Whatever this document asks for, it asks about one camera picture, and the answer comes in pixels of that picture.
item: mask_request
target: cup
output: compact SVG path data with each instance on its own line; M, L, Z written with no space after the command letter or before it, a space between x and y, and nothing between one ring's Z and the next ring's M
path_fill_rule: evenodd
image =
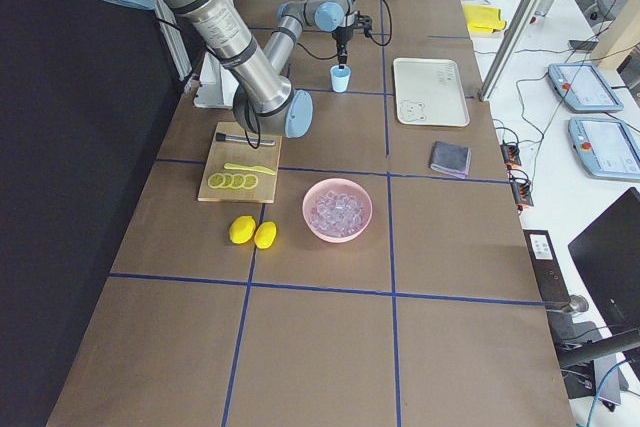
M344 92L349 85L351 69L348 65L334 65L329 71L331 73L331 88L334 92Z

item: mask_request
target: bowl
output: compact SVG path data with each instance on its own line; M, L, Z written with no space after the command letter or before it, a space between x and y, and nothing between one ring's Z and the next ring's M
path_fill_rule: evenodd
M314 227L311 223L312 211L316 208L317 201L320 197L325 196L328 192L333 191L337 195L346 194L347 196L354 196L357 201L362 205L362 224L360 228L349 235L344 237L334 237L321 232L318 228ZM359 236L371 222L371 215L373 213L373 205L371 203L371 197L367 194L367 191L360 187L355 182L347 179L325 179L318 182L311 187L302 200L302 216L307 226L317 237L320 239L339 244L342 242L349 242Z

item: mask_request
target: black monitor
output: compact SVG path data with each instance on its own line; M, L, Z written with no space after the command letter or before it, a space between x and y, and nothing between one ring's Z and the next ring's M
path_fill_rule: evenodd
M640 193L628 189L569 244L578 273L613 334L640 327ZM626 352L640 359L640 348ZM632 364L640 377L640 362Z

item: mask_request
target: dark wall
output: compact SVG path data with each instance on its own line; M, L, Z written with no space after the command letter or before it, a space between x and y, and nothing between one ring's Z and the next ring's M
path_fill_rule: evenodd
M0 425L44 425L178 101L154 17L0 0Z

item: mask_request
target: white desk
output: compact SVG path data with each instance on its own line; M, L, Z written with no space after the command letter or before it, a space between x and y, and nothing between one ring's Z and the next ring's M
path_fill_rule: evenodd
M502 18L510 22L519 0L461 0L463 3L478 3L493 5L502 9ZM569 39L587 39L593 35L591 28L582 16L578 5L574 0L555 0L546 18L538 19L526 29L516 51L521 49L547 49L563 51L569 49ZM502 42L497 37L472 37L476 59L483 76L488 72L495 55L482 54L480 52L496 52ZM527 124L521 117L521 107L518 102L516 81L519 79L536 79L542 77L547 66L554 62L567 61L569 53L556 54L547 52L521 52L515 53L496 89L490 97L491 112L494 119L504 122L504 125L514 130L519 139L537 141L540 134ZM584 59L584 54L574 54L570 61ZM604 71L605 78L611 86L624 85L616 71ZM534 208L525 210L520 216L524 229L548 230L553 242L558 262L560 264L565 282L571 294L579 294L586 297L592 308L576 317L575 322L592 321L597 326L604 325L599 312L593 307L593 301L589 296L569 254L567 245L583 229L615 201L625 190L631 186L640 188L640 182L617 182L610 180L595 180L590 178L577 156L573 152L570 138L567 133L567 122L576 114L571 113L564 105L557 112L559 96L553 90L547 78L537 82L520 83L524 98L525 116L544 130L547 125L545 139L538 155L535 169L533 201ZM616 114L634 127L640 127L640 109L633 97L626 89L618 89L616 93L623 101L625 109ZM595 117L604 117L604 114L591 114ZM502 132L498 131L498 138L502 138ZM640 142L640 136L634 133L636 141ZM510 133L505 133L505 140L515 140ZM524 144L520 146L522 169L532 176L534 173L534 159L537 145ZM622 372L630 383L630 389L636 392L640 389L640 382L627 365L622 367ZM574 414L579 420L580 413L589 402L585 399L574 401ZM640 400L631 395L623 397L624 409L616 411L614 422L627 425L621 420L624 412L635 409L632 419L637 425L640 418ZM612 417L602 416L602 421L609 422Z

